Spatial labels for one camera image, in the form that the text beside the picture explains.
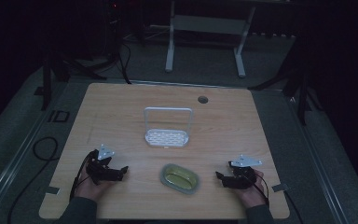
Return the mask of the person's left hand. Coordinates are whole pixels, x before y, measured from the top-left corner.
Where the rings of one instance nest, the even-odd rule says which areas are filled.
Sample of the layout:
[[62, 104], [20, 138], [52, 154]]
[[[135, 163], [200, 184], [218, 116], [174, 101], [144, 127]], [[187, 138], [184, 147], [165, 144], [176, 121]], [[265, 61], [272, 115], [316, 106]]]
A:
[[88, 175], [81, 175], [76, 185], [74, 196], [98, 202], [114, 185], [115, 183], [110, 181], [103, 181], [96, 185]]

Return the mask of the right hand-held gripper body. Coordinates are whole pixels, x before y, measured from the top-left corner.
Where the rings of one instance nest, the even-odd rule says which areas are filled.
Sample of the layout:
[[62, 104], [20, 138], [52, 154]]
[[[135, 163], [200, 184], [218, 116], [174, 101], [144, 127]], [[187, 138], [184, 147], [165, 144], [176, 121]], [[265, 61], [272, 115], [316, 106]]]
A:
[[240, 155], [237, 159], [229, 161], [228, 165], [233, 176], [226, 180], [226, 187], [230, 189], [248, 189], [256, 182], [253, 166], [261, 165], [262, 161]]

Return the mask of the grey oval soap dish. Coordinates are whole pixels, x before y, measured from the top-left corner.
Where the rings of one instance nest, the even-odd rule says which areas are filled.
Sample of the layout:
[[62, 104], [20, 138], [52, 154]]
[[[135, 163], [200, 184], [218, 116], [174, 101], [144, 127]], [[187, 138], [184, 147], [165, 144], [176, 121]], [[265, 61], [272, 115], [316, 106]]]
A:
[[182, 167], [182, 166], [179, 166], [179, 165], [173, 164], [173, 163], [169, 163], [169, 164], [164, 165], [163, 168], [162, 168], [161, 171], [160, 171], [160, 174], [159, 174], [160, 182], [161, 182], [163, 185], [165, 185], [165, 186], [167, 186], [167, 187], [169, 187], [169, 188], [171, 188], [171, 189], [177, 190], [177, 191], [179, 191], [179, 192], [181, 192], [181, 193], [187, 194], [187, 195], [194, 194], [194, 193], [198, 190], [199, 185], [200, 185], [199, 176], [198, 176], [197, 174], [195, 174], [194, 172], [188, 170], [188, 169], [187, 169], [187, 170], [190, 171], [190, 172], [192, 172], [192, 173], [196, 176], [196, 178], [197, 178], [198, 183], [197, 183], [197, 186], [196, 186], [195, 188], [193, 188], [193, 189], [180, 189], [180, 188], [178, 188], [178, 187], [176, 187], [176, 186], [173, 186], [173, 185], [169, 184], [167, 181], [165, 181], [165, 180], [163, 179], [163, 172], [164, 172], [165, 169], [168, 168], [169, 166], [177, 166], [177, 167], [181, 167], [181, 168], [186, 169], [185, 167]]

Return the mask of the black square floor bracket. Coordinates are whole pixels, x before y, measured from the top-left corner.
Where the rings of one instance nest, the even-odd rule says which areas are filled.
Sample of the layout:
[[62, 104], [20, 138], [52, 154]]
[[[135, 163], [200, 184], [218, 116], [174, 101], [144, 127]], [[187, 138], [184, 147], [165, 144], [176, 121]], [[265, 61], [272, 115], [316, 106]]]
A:
[[66, 122], [69, 117], [69, 111], [53, 110], [48, 117], [48, 122]]

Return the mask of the person's right hand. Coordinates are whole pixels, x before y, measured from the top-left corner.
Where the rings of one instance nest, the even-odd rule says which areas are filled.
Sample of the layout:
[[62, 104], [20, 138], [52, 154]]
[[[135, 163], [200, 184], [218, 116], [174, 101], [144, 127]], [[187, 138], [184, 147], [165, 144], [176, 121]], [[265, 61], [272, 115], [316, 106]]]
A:
[[256, 181], [248, 189], [235, 189], [235, 194], [239, 197], [241, 203], [246, 209], [259, 205], [266, 205], [267, 199], [262, 186], [263, 173], [255, 170]]

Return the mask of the white table frame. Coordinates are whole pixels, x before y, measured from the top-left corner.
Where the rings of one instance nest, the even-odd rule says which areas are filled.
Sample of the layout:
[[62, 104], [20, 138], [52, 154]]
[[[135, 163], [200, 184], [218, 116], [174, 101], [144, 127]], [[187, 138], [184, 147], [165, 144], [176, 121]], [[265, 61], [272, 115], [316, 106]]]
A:
[[242, 59], [242, 50], [249, 34], [256, 7], [248, 9], [246, 20], [233, 20], [223, 18], [210, 18], [201, 16], [190, 16], [177, 14], [175, 12], [175, 0], [171, 0], [169, 45], [166, 56], [165, 71], [170, 73], [173, 70], [174, 61], [174, 32], [190, 31], [224, 35], [239, 35], [240, 43], [233, 49], [234, 59], [237, 66], [238, 76], [245, 77], [245, 66]]

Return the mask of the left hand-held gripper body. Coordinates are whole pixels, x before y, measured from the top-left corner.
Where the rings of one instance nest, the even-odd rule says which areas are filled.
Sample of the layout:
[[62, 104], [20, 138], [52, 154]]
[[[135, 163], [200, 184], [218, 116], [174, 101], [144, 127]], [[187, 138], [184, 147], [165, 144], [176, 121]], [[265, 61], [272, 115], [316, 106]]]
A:
[[101, 181], [119, 181], [120, 171], [111, 169], [109, 163], [115, 152], [101, 144], [99, 149], [91, 151], [87, 157], [86, 172], [95, 185]]

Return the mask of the black metal stand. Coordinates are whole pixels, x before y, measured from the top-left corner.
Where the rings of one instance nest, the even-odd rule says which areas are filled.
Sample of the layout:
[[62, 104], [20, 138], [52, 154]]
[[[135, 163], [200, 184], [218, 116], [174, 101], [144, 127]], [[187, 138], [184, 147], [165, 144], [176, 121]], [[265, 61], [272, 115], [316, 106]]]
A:
[[49, 103], [52, 99], [52, 77], [55, 77], [61, 82], [67, 82], [71, 77], [67, 68], [67, 64], [75, 68], [80, 74], [85, 75], [93, 79], [106, 80], [106, 77], [102, 77], [96, 74], [98, 69], [112, 65], [118, 60], [118, 56], [108, 55], [105, 61], [96, 63], [90, 66], [81, 64], [73, 57], [64, 54], [63, 52], [50, 50], [43, 59], [42, 66], [42, 86], [38, 87], [34, 94], [40, 95], [43, 98], [41, 110], [45, 111], [48, 108]]
[[294, 97], [298, 92], [296, 116], [302, 125], [306, 124], [305, 112], [307, 108], [308, 86], [310, 81], [312, 60], [315, 58], [316, 48], [311, 40], [298, 37], [288, 51], [275, 77], [261, 84], [249, 87], [250, 91], [262, 91], [284, 79], [287, 80], [282, 89], [285, 97]]

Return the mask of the yellow soap bar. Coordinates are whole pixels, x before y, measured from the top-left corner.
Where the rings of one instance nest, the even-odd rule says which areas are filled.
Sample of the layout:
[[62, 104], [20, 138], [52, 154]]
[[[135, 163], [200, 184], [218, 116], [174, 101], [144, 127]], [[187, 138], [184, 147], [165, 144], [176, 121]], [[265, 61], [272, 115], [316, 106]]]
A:
[[187, 169], [169, 166], [163, 172], [163, 179], [180, 189], [193, 189], [197, 186], [196, 176]]

